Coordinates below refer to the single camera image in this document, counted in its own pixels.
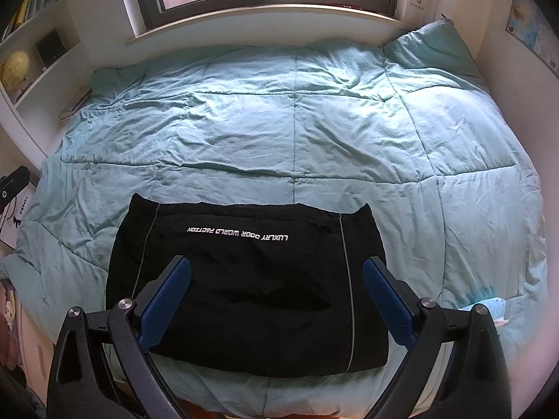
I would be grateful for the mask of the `light teal quilted comforter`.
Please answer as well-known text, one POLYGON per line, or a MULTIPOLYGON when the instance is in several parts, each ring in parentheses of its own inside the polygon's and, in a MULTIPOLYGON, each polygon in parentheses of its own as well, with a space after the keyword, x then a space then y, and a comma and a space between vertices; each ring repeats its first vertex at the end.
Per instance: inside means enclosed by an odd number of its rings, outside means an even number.
POLYGON ((500 297, 508 360, 547 296, 535 167, 488 93, 381 47, 222 46, 93 74, 43 165, 1 275, 55 338, 103 307, 131 197, 160 203, 368 204, 387 264, 447 307, 500 297))

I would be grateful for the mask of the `black hooded jacket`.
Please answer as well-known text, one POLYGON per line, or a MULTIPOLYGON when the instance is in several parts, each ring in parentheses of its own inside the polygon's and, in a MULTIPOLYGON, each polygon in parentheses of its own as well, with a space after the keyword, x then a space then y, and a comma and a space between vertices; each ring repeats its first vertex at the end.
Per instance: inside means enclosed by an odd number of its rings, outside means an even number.
POLYGON ((131 198, 117 230, 106 303, 137 297, 176 256, 191 277, 151 351, 219 371, 275 378, 386 364, 389 337, 363 281, 383 257, 370 207, 156 203, 131 198))

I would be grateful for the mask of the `teal pillow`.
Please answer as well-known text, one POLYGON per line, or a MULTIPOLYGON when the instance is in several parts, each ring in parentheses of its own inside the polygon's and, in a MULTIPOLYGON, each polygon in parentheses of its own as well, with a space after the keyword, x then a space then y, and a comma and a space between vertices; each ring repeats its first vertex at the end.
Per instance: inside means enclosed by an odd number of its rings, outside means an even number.
POLYGON ((439 69, 476 87, 488 88, 467 44, 448 18, 407 32, 382 47, 384 56, 406 69, 439 69))

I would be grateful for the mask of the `black box on shelf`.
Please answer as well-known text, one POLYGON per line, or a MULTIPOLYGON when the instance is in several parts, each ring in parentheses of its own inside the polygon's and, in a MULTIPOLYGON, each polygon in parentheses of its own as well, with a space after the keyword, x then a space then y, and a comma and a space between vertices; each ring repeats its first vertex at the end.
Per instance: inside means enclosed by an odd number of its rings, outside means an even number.
POLYGON ((37 41, 35 47, 44 68, 51 67, 66 53, 66 48, 56 29, 51 30, 40 41, 37 41))

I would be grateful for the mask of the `colourful wall map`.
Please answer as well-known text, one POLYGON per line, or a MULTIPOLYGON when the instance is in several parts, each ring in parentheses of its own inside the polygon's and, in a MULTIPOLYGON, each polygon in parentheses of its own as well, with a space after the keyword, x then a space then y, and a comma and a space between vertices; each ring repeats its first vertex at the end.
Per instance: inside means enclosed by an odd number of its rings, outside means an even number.
POLYGON ((511 0, 506 29, 558 76, 558 37, 535 0, 511 0))

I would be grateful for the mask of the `white bookshelf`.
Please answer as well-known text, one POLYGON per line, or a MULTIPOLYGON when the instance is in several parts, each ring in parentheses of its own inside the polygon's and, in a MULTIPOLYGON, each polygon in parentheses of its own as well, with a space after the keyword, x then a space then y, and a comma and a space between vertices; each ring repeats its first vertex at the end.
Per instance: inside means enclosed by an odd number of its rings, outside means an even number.
POLYGON ((38 171, 57 149, 92 74, 78 35, 69 0, 60 0, 30 19, 1 42, 1 65, 16 50, 28 53, 30 65, 22 85, 7 92, 1 84, 1 145, 17 162, 38 171), (35 44, 56 29, 66 53, 44 68, 35 44))

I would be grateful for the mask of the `yellow globe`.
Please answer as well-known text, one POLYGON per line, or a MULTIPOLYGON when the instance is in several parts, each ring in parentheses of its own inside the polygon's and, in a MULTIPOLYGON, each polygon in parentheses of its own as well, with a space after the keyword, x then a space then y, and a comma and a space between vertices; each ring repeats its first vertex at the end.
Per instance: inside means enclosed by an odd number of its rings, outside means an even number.
POLYGON ((26 80, 30 59, 28 53, 23 50, 16 50, 1 67, 1 84, 7 92, 18 89, 26 80))

